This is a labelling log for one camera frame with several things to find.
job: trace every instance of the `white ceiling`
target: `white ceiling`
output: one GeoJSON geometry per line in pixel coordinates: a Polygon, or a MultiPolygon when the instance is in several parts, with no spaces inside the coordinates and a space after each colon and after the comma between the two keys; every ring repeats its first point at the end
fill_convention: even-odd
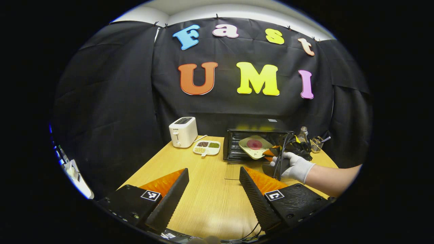
{"type": "Polygon", "coordinates": [[[291,8],[277,0],[153,0],[142,4],[141,6],[157,9],[170,16],[188,9],[216,4],[244,4],[262,7],[288,16],[293,16],[311,26],[318,26],[320,29],[325,30],[324,27],[320,26],[311,18],[306,17],[306,15],[300,13],[299,10],[291,8]]]}

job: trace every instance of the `toaster oven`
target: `toaster oven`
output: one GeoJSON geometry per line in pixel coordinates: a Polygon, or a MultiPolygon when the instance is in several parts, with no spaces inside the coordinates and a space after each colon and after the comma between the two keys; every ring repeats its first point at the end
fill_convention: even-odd
{"type": "Polygon", "coordinates": [[[258,135],[272,145],[279,145],[279,139],[288,133],[283,121],[278,119],[244,118],[230,122],[223,142],[223,160],[228,162],[251,161],[252,158],[239,146],[240,140],[258,135]]]}

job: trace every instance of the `white plate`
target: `white plate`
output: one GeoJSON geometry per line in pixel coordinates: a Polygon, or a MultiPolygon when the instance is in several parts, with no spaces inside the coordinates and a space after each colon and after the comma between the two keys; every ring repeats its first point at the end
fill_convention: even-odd
{"type": "Polygon", "coordinates": [[[238,143],[238,145],[241,147],[241,149],[243,151],[245,151],[245,153],[247,153],[251,158],[253,159],[260,159],[262,158],[264,155],[263,153],[272,148],[273,145],[271,145],[271,143],[267,142],[264,138],[258,136],[258,135],[253,135],[253,136],[249,136],[247,138],[244,138],[242,140],[240,140],[240,142],[238,143]],[[254,150],[251,149],[249,146],[247,146],[247,142],[249,140],[258,140],[262,143],[262,147],[258,150],[254,150]]]}
{"type": "Polygon", "coordinates": [[[196,143],[196,145],[193,147],[193,152],[196,153],[196,154],[201,154],[202,157],[205,157],[206,155],[216,155],[220,151],[220,147],[221,147],[220,142],[216,142],[216,141],[198,141],[196,143]],[[204,147],[200,147],[200,146],[198,146],[198,144],[201,143],[201,142],[208,142],[208,144],[206,146],[204,146],[204,147]],[[210,148],[209,147],[210,143],[217,143],[218,144],[218,148],[210,148]],[[195,151],[196,148],[203,148],[203,149],[205,149],[205,152],[203,152],[203,153],[202,152],[196,152],[195,151]]]}

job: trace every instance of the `glass cup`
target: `glass cup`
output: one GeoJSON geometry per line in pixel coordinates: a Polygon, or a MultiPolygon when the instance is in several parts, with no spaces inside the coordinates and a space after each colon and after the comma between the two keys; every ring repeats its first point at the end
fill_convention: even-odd
{"type": "Polygon", "coordinates": [[[316,136],[312,139],[311,148],[313,153],[319,153],[321,151],[322,145],[324,144],[321,142],[323,139],[319,136],[316,136]]]}

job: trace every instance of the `wooden table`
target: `wooden table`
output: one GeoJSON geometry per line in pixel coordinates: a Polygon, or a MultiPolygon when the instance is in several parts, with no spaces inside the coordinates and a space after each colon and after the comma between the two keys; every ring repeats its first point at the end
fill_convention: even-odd
{"type": "MultiPolygon", "coordinates": [[[[213,136],[203,138],[219,141],[221,146],[223,139],[213,136]]],[[[252,231],[258,220],[238,180],[240,167],[247,166],[263,172],[262,163],[252,160],[241,164],[229,164],[223,160],[222,148],[217,155],[201,157],[200,154],[193,153],[195,144],[189,148],[176,148],[169,142],[123,185],[140,187],[174,171],[188,168],[190,181],[167,228],[202,238],[209,235],[223,240],[244,237],[252,231]]],[[[313,163],[337,168],[324,151],[311,153],[311,156],[313,163]]],[[[282,181],[288,185],[298,183],[292,179],[282,181]]],[[[329,197],[309,188],[325,198],[329,197]]],[[[254,236],[259,229],[260,226],[250,236],[254,236]]]]}

